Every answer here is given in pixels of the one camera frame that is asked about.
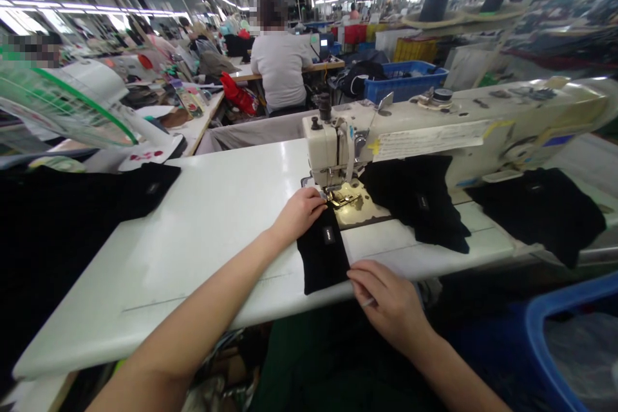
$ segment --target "electric fan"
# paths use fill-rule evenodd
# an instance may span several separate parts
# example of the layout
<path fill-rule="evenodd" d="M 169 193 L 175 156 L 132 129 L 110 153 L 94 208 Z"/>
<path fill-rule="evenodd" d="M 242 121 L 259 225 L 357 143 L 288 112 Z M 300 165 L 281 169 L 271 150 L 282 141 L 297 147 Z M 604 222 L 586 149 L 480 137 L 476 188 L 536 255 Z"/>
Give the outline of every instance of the electric fan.
<path fill-rule="evenodd" d="M 0 108 L 86 145 L 135 145 L 121 171 L 163 163 L 186 144 L 184 136 L 161 131 L 120 103 L 128 93 L 124 82 L 98 61 L 86 59 L 60 69 L 19 65 L 0 61 Z"/>

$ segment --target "garment factory workshop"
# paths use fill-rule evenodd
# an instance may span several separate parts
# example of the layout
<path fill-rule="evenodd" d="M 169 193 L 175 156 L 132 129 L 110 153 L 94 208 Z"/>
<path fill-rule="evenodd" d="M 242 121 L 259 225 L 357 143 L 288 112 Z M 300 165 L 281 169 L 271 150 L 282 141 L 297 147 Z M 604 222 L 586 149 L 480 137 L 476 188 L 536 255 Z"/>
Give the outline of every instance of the garment factory workshop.
<path fill-rule="evenodd" d="M 0 0 L 0 410 L 618 410 L 618 0 Z"/>

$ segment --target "hand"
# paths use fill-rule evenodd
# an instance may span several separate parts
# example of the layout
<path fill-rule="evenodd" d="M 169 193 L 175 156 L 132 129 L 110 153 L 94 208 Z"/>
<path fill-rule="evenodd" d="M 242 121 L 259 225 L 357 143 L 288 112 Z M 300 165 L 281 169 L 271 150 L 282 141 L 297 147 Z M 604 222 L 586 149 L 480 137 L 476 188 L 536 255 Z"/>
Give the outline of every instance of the hand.
<path fill-rule="evenodd" d="M 420 361 L 439 336 L 425 317 L 414 285 L 376 261 L 356 262 L 348 277 L 371 325 L 411 362 Z"/>
<path fill-rule="evenodd" d="M 326 202 L 313 187 L 298 190 L 288 200 L 270 231 L 287 247 L 311 227 L 327 208 Z"/>

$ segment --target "industrial sewing machine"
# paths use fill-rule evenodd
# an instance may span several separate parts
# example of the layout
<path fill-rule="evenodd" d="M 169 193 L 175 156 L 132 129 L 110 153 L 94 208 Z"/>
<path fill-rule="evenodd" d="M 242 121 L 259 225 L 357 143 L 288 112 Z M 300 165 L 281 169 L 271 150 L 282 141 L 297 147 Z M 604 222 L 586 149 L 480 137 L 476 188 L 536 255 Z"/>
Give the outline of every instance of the industrial sewing machine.
<path fill-rule="evenodd" d="M 451 155 L 446 184 L 455 203 L 465 201 L 457 200 L 464 187 L 541 167 L 577 135 L 618 116 L 618 83 L 553 77 L 391 102 L 392 94 L 379 105 L 363 100 L 303 119 L 311 177 L 342 229 L 389 218 L 358 180 L 367 163 Z"/>

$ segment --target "blue plastic bin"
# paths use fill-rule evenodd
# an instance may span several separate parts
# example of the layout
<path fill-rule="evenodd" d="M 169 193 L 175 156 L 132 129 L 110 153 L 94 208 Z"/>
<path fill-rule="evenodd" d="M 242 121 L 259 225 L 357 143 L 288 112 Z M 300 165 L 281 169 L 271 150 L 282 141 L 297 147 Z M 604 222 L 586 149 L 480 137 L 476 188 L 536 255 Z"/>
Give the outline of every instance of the blue plastic bin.
<path fill-rule="evenodd" d="M 543 334 L 545 319 L 582 306 L 618 315 L 618 272 L 512 304 L 446 337 L 514 411 L 588 412 L 556 368 Z"/>
<path fill-rule="evenodd" d="M 359 44 L 359 52 L 363 52 L 364 50 L 373 50 L 375 49 L 375 42 L 363 42 Z"/>
<path fill-rule="evenodd" d="M 334 56 L 338 56 L 341 54 L 341 44 L 339 42 L 334 42 L 333 46 L 329 49 L 330 54 Z"/>
<path fill-rule="evenodd" d="M 426 92 L 431 87 L 440 87 L 449 72 L 424 61 L 404 61 L 383 64 L 388 80 L 365 80 L 365 98 L 379 103 L 386 95 L 395 92 L 393 101 L 409 100 Z M 423 73 L 419 77 L 402 77 L 414 71 Z"/>

